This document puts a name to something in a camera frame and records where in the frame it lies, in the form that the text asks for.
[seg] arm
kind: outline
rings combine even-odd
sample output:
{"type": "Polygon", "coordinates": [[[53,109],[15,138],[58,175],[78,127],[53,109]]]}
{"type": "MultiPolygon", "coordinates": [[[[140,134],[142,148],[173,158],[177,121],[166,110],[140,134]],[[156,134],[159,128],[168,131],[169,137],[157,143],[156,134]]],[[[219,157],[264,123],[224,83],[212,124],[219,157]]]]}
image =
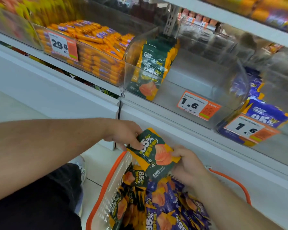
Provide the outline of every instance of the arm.
{"type": "Polygon", "coordinates": [[[0,123],[0,199],[45,176],[98,141],[115,140],[142,149],[134,122],[43,119],[0,123]]]}
{"type": "Polygon", "coordinates": [[[178,146],[173,156],[182,157],[172,171],[173,175],[194,189],[219,230],[283,230],[222,185],[195,153],[178,146]]]}

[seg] orange basket handle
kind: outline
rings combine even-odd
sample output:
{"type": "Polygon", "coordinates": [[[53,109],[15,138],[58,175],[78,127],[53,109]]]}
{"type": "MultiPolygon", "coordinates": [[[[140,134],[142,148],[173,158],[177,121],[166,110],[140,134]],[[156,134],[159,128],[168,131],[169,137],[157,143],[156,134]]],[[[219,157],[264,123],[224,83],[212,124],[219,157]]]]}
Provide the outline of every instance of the orange basket handle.
{"type": "Polygon", "coordinates": [[[110,172],[108,173],[107,177],[106,177],[106,180],[104,181],[104,184],[103,184],[103,187],[101,188],[101,191],[100,191],[100,194],[99,194],[99,197],[98,197],[98,200],[95,204],[95,206],[93,207],[93,210],[92,212],[90,213],[89,217],[88,217],[88,220],[87,220],[87,223],[86,223],[86,226],[85,226],[85,229],[86,230],[91,230],[91,226],[92,226],[92,221],[93,221],[93,218],[102,202],[102,200],[104,199],[104,195],[108,189],[108,186],[111,182],[111,179],[117,169],[117,167],[119,166],[119,164],[121,163],[121,161],[123,160],[123,158],[125,157],[127,152],[122,152],[119,157],[116,159],[114,165],[112,166],[110,172]]]}
{"type": "Polygon", "coordinates": [[[212,173],[218,174],[218,175],[220,175],[220,176],[222,176],[222,177],[224,177],[224,178],[226,178],[226,179],[234,182],[234,183],[237,184],[238,186],[240,186],[241,189],[243,190],[244,194],[245,194],[246,202],[247,202],[249,205],[252,206],[250,194],[248,193],[248,190],[245,188],[244,185],[242,185],[242,184],[241,184],[240,182],[238,182],[237,180],[231,178],[230,176],[227,176],[226,174],[223,174],[223,173],[221,173],[221,172],[219,172],[219,171],[215,171],[215,170],[213,170],[213,169],[211,169],[211,168],[209,168],[209,171],[212,172],[212,173]]]}

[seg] price label 29.8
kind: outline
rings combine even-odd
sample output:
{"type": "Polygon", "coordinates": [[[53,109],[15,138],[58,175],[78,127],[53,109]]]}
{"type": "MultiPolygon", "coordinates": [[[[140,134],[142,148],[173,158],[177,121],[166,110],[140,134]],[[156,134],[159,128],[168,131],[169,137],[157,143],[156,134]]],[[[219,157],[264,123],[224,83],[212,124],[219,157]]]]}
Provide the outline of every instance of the price label 29.8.
{"type": "Polygon", "coordinates": [[[184,92],[177,107],[207,121],[221,108],[220,105],[188,91],[184,92]]]}
{"type": "Polygon", "coordinates": [[[279,133],[275,128],[260,123],[243,114],[236,117],[224,128],[255,143],[260,143],[279,133]]]}
{"type": "Polygon", "coordinates": [[[48,31],[48,35],[53,52],[78,61],[77,45],[74,39],[52,31],[48,31]]]}

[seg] left hand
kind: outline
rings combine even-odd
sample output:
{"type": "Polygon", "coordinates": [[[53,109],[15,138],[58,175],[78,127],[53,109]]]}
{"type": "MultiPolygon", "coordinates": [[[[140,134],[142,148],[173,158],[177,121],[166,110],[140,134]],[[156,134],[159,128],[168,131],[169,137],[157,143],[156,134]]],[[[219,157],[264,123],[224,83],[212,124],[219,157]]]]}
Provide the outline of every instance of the left hand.
{"type": "Polygon", "coordinates": [[[134,149],[142,150],[144,146],[138,142],[137,136],[143,131],[138,124],[127,120],[106,120],[107,129],[104,141],[115,141],[125,151],[125,145],[130,144],[134,149]]]}

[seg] shopping basket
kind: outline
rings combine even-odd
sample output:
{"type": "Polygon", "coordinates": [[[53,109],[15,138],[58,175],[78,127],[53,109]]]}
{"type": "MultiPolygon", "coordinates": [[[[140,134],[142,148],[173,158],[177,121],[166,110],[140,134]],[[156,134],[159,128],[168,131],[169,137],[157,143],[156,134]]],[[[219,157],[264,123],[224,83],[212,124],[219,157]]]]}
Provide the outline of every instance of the shopping basket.
{"type": "MultiPolygon", "coordinates": [[[[111,205],[119,186],[122,184],[122,177],[131,162],[135,162],[135,159],[132,158],[131,154],[128,152],[123,152],[115,161],[106,177],[99,198],[88,217],[86,230],[111,230],[109,223],[111,205]]],[[[223,173],[212,170],[210,167],[207,169],[214,173],[221,182],[224,182],[224,179],[226,179],[232,182],[234,186],[240,187],[242,189],[241,192],[245,194],[246,202],[251,205],[249,193],[240,182],[223,173]]]]}

